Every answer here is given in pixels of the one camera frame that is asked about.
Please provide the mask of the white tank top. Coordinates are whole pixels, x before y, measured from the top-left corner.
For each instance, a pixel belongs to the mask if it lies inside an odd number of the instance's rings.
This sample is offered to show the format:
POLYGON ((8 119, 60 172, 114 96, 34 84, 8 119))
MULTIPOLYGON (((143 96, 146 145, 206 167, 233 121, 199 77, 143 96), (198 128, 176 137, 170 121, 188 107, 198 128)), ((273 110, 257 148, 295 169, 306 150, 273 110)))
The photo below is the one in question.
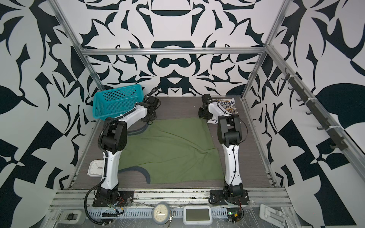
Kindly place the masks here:
POLYGON ((230 116, 238 114, 234 98, 214 99, 208 104, 208 111, 212 117, 208 120, 209 124, 217 124, 219 116, 230 116))

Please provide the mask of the teal plastic basket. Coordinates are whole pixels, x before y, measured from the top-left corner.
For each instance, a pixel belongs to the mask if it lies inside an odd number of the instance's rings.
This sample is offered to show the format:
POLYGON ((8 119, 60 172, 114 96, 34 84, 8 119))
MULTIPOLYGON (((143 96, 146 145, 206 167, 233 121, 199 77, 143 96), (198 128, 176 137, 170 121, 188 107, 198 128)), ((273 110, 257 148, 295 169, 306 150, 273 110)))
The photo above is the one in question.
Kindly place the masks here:
POLYGON ((127 113, 142 102, 144 97, 140 85, 109 89, 97 92, 93 98, 93 117, 105 120, 108 117, 117 117, 127 113))

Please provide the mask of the green tank top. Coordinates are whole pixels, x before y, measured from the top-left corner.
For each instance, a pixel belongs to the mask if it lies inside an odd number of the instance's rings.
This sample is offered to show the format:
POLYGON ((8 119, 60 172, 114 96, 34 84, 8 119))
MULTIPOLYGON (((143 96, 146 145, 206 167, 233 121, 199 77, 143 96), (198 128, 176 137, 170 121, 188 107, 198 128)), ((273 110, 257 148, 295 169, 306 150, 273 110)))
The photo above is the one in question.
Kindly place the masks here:
POLYGON ((148 184, 223 180, 219 151, 205 120, 156 120, 128 137, 118 173, 138 171, 148 184))

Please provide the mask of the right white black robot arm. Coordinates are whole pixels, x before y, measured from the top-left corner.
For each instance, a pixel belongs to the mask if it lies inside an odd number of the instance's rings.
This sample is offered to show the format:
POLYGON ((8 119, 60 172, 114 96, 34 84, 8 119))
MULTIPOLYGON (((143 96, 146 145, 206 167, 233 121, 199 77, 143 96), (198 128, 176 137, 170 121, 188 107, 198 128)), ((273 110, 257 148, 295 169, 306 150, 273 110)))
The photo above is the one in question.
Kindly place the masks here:
POLYGON ((243 195, 243 185, 239 168, 239 147, 244 142, 240 119, 235 107, 228 110, 229 103, 212 99, 211 95, 202 96, 202 107, 199 108, 198 117, 208 123, 217 125, 217 137, 222 145, 225 158, 225 186, 226 197, 243 195))

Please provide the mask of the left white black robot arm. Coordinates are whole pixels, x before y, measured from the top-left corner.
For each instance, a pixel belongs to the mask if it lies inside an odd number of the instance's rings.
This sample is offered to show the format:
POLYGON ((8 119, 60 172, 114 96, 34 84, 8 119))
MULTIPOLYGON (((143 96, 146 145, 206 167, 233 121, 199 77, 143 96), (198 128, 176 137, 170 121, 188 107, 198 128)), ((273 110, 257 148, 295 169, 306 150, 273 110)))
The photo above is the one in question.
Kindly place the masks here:
POLYGON ((160 105, 157 97, 147 96, 125 114, 105 120, 98 138, 98 147, 104 154, 102 180, 97 186, 100 197, 109 201, 118 197, 118 166, 122 150, 127 144, 128 127, 140 120, 151 123, 156 119, 156 110, 160 105))

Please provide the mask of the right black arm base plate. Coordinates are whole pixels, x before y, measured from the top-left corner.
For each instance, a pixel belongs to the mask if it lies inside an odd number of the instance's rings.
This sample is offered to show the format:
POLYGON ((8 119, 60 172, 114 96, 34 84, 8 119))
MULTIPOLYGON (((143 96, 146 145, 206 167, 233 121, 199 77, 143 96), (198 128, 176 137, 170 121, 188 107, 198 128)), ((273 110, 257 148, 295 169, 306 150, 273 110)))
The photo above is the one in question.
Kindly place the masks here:
POLYGON ((224 190, 210 190, 210 196, 208 202, 214 206, 223 205, 238 205, 246 206, 249 205, 250 198, 246 190, 243 191, 242 195, 229 196, 224 190))

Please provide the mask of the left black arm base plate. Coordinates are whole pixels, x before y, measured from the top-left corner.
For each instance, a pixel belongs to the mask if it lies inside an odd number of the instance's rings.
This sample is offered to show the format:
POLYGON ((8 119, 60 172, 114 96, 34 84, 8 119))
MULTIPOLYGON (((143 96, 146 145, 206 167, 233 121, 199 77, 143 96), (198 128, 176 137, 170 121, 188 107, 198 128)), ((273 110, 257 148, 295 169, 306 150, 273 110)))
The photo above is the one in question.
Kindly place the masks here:
POLYGON ((123 207, 133 202, 134 191, 97 192, 94 198, 93 207, 107 207, 109 204, 123 207))

